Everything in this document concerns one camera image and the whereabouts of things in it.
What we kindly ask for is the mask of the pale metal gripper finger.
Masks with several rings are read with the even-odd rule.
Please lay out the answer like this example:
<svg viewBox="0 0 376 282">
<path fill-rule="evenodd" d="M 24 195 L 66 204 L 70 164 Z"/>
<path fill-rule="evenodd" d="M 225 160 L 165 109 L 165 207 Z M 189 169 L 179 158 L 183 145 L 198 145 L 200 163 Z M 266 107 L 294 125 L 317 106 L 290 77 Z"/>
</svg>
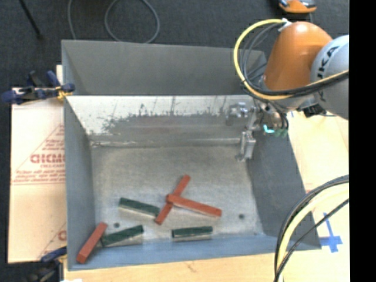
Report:
<svg viewBox="0 0 376 282">
<path fill-rule="evenodd" d="M 252 131 L 243 131 L 240 134 L 240 148 L 239 152 L 236 155 L 236 160 L 238 162 L 244 162 L 249 160 L 253 156 L 254 146 L 256 144 L 256 140 L 253 137 Z"/>
<path fill-rule="evenodd" d="M 230 105 L 226 111 L 226 125 L 231 126 L 235 119 L 248 118 L 249 108 L 245 102 Z"/>
</svg>

